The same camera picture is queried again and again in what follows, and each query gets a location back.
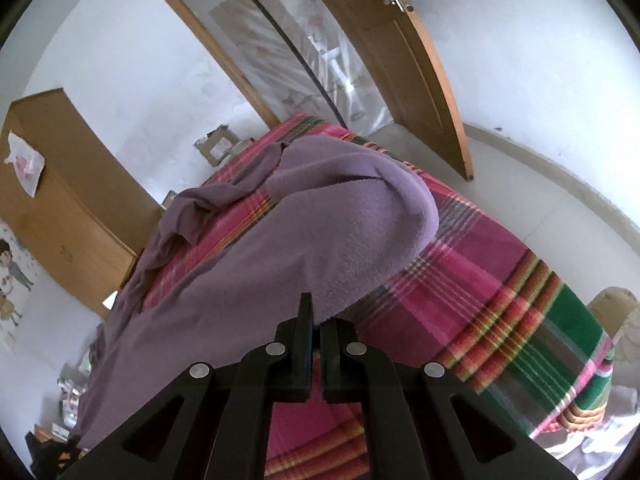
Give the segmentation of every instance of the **metal screw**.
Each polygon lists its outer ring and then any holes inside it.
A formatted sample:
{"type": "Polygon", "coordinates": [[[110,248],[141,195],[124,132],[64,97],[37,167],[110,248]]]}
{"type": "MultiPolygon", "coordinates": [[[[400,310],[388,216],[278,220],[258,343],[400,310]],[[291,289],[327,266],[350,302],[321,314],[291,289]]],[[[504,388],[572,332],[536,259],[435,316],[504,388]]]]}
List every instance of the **metal screw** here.
{"type": "Polygon", "coordinates": [[[362,355],[367,351],[367,345],[359,341],[354,341],[347,345],[347,353],[351,355],[362,355]]]}
{"type": "Polygon", "coordinates": [[[190,370],[189,374],[194,379],[201,379],[209,375],[209,367],[204,363],[194,364],[190,370]]]}
{"type": "Polygon", "coordinates": [[[429,363],[424,365],[424,373],[426,373],[429,377],[442,377],[444,375],[444,366],[440,363],[429,363]]]}
{"type": "Polygon", "coordinates": [[[287,349],[282,343],[269,343],[267,345],[266,351],[269,355],[282,355],[287,349]]]}

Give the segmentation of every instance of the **plastic bag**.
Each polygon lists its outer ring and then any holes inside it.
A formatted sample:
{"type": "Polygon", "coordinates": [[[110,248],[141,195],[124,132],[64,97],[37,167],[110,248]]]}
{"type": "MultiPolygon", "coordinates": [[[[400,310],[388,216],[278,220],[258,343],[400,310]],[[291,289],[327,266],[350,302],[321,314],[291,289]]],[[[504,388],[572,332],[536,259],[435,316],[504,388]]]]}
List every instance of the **plastic bag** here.
{"type": "Polygon", "coordinates": [[[33,198],[36,195],[40,174],[44,169],[44,157],[13,132],[9,132],[9,156],[5,164],[13,164],[15,175],[22,188],[33,198]]]}

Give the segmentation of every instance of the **striped fabric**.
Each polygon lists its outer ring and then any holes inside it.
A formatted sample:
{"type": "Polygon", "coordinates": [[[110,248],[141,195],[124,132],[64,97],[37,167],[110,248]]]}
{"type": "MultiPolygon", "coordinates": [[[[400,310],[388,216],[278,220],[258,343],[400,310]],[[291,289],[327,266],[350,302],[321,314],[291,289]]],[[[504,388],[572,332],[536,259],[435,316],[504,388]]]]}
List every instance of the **striped fabric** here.
{"type": "MultiPolygon", "coordinates": [[[[388,153],[340,126],[297,114],[211,182],[233,177],[270,142],[304,135],[338,137],[388,153]]],[[[597,425],[612,372],[612,345],[604,330],[507,229],[407,165],[435,198],[440,215],[436,240],[342,315],[356,324],[362,341],[397,362],[419,366],[437,360],[451,368],[531,436],[597,425]]],[[[156,306],[193,267],[235,243],[274,206],[261,187],[214,218],[199,244],[184,247],[159,273],[144,309],[156,306]]],[[[276,405],[266,478],[346,480],[363,475],[368,461],[360,416],[358,405],[325,404],[315,386],[306,404],[276,405]]]]}

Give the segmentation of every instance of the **cartoon boy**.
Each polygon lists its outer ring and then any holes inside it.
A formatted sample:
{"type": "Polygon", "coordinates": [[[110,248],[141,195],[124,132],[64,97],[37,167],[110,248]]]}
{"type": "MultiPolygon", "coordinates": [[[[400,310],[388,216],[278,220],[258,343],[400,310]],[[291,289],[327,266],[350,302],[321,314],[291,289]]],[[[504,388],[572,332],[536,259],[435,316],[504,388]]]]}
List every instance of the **cartoon boy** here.
{"type": "Polygon", "coordinates": [[[17,316],[18,319],[22,319],[21,314],[18,314],[14,304],[6,298],[3,292],[0,292],[0,320],[11,320],[14,326],[18,326],[18,322],[15,320],[14,316],[17,316]]]}
{"type": "Polygon", "coordinates": [[[31,283],[20,270],[18,264],[14,262],[13,257],[9,243],[3,238],[0,238],[0,266],[5,267],[9,271],[10,276],[15,278],[18,283],[24,285],[28,291],[31,291],[33,283],[31,283]]]}

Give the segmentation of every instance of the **purple blanket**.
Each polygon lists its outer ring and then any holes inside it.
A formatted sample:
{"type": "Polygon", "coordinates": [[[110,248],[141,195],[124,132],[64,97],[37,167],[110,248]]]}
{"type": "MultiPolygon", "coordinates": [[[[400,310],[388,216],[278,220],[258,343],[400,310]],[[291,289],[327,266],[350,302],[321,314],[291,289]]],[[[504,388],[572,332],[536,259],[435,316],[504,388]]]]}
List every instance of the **purple blanket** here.
{"type": "Polygon", "coordinates": [[[262,150],[233,181],[180,193],[113,313],[98,329],[94,371],[74,431],[91,448],[196,361],[238,361],[296,315],[343,311],[410,264],[433,240],[438,213],[404,165],[330,137],[262,150]],[[280,163],[277,171],[271,171],[280,163]],[[141,313],[153,278],[207,221],[265,181],[276,208],[237,244],[202,262],[158,307],[141,313]]]}

